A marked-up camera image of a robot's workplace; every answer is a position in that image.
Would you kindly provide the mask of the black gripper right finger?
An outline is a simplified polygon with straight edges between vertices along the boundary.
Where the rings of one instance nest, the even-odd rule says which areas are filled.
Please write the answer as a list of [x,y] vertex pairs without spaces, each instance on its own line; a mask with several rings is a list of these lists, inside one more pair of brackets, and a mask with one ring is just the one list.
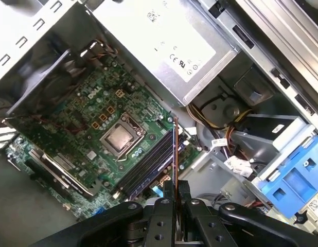
[[213,214],[191,197],[187,181],[180,180],[178,186],[204,246],[318,246],[318,236],[236,203],[222,204]]

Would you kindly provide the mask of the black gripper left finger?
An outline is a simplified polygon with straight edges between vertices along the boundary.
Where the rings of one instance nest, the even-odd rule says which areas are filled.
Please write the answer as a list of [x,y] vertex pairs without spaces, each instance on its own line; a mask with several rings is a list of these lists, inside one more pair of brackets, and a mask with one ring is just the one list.
[[175,188],[165,181],[153,205],[123,202],[33,246],[174,246]]

